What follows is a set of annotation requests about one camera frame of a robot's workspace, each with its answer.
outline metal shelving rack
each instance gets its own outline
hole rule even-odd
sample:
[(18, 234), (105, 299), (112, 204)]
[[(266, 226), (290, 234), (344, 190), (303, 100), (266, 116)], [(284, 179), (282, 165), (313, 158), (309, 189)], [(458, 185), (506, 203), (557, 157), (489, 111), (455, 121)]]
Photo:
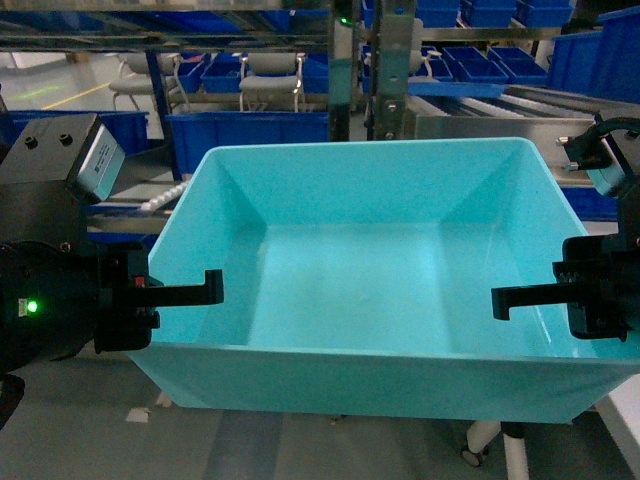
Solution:
[[(380, 53), (374, 59), (372, 91), (377, 92), (374, 108), (375, 138), (401, 138), (406, 94), (411, 21), (415, 0), (378, 0), (378, 16), (372, 29), (360, 27), (359, 0), (0, 0), (0, 50), (3, 51), (145, 51), (156, 88), (161, 120), (168, 112), (160, 87), (155, 54), (162, 52), (296, 51), (330, 53), (330, 138), (348, 140), (349, 112), (357, 98), (357, 48), (371, 41)], [(260, 15), (268, 10), (329, 10), (324, 18), (293, 16), (290, 31), (278, 31)], [(98, 20), (103, 28), (94, 31), (34, 26), (29, 15), (63, 12), (70, 23), (74, 15)], [(211, 11), (236, 25), (237, 33), (194, 33), (176, 29), (151, 12)], [(348, 17), (347, 22), (340, 21)], [(457, 28), (429, 28), (424, 41), (541, 40), (559, 34), (557, 28), (528, 29), (513, 22), (510, 28), (469, 28), (459, 20)], [(162, 121), (165, 138), (171, 132)]]

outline bin bottom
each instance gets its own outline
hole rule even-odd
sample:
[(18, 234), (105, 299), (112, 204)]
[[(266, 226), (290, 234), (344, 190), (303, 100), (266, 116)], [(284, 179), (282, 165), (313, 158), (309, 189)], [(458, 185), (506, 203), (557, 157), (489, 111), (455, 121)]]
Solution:
[[(424, 354), (514, 343), (512, 328), (505, 338), (491, 328), (503, 325), (490, 288), (521, 283), (491, 224), (245, 227), (223, 271), (225, 303), (210, 309), (197, 343), (219, 343), (221, 323), (244, 330), (236, 341), (253, 347)], [(518, 314), (531, 315), (517, 325), (535, 332), (531, 312)], [(540, 354), (536, 337), (529, 347)]]

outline stainless steel surface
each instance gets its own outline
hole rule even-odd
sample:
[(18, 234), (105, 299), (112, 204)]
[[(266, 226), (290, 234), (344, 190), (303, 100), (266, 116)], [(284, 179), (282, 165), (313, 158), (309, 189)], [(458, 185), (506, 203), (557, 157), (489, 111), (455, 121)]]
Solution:
[(90, 231), (109, 233), (146, 233), (159, 235), (169, 220), (171, 212), (163, 210), (153, 216), (115, 217), (106, 215), (91, 215), (87, 219)]
[(0, 11), (281, 10), (328, 7), (328, 0), (0, 0)]
[(549, 118), (590, 118), (593, 114), (578, 112), (568, 108), (556, 107), (543, 102), (528, 100), (513, 95), (502, 95), (500, 98), (486, 99), (485, 101), (496, 106), (501, 106), (525, 116), (549, 117)]
[(547, 90), (544, 88), (512, 86), (505, 93), (520, 98), (543, 102), (556, 107), (566, 108), (584, 113), (596, 113), (605, 108), (637, 107), (637, 105), (605, 100), (603, 98), (587, 97), (575, 93)]
[[(474, 102), (476, 108), (482, 102)], [(411, 98), (405, 119), (405, 138), (528, 138), (540, 151), (554, 177), (563, 186), (590, 186), (585, 172), (567, 172), (564, 149), (556, 146), (558, 135), (576, 136), (593, 122), (580, 118), (496, 118), (491, 116), (459, 116), (437, 113), (421, 99)]]
[[(469, 42), (489, 40), (549, 40), (560, 35), (560, 28), (425, 28), (423, 42)], [(371, 29), (362, 30), (362, 39), (371, 41)]]

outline floor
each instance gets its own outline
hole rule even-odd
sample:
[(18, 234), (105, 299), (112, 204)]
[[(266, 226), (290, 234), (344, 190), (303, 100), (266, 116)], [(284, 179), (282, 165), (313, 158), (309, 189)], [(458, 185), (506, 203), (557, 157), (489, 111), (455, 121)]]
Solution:
[[(110, 110), (106, 83), (117, 65), (113, 56), (94, 55), (88, 64), (28, 75), (0, 70), (2, 95), (14, 110)], [(141, 107), (151, 109), (150, 99)], [(160, 136), (153, 116), (149, 130)], [(352, 130), (364, 139), (360, 121)], [(506, 478), (500, 438), (481, 468), (460, 459), (467, 421), (347, 417), (334, 424), (323, 415), (165, 408), (155, 405), (158, 388), (122, 359), (77, 358), (19, 373), (27, 392), (0, 432), (0, 480)], [(527, 442), (532, 479), (633, 478), (597, 413), (571, 425), (528, 425)]]

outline metal pole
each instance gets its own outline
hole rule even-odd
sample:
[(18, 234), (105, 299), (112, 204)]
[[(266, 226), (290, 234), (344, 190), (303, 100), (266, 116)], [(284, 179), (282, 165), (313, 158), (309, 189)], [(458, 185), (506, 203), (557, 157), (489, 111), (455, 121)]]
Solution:
[[(167, 101), (166, 92), (164, 89), (164, 81), (162, 78), (162, 72), (160, 70), (160, 64), (158, 62), (158, 55), (153, 52), (145, 52), (147, 56), (147, 64), (149, 65), (149, 75), (151, 76), (151, 84), (153, 85), (153, 96), (155, 98), (156, 110), (158, 117), (160, 118), (160, 127), (162, 128), (162, 134), (164, 141), (167, 145), (173, 147), (173, 131), (171, 125), (167, 120), (169, 115), (169, 102)], [(175, 152), (171, 148), (171, 171), (173, 173), (174, 180), (181, 180), (182, 175), (178, 170), (178, 163), (175, 158)]]
[(416, 0), (382, 0), (380, 11), (378, 59), (372, 72), (372, 87), (377, 89), (374, 137), (395, 140), (402, 136)]
[(348, 142), (354, 56), (353, 0), (333, 0), (329, 17), (329, 139)]

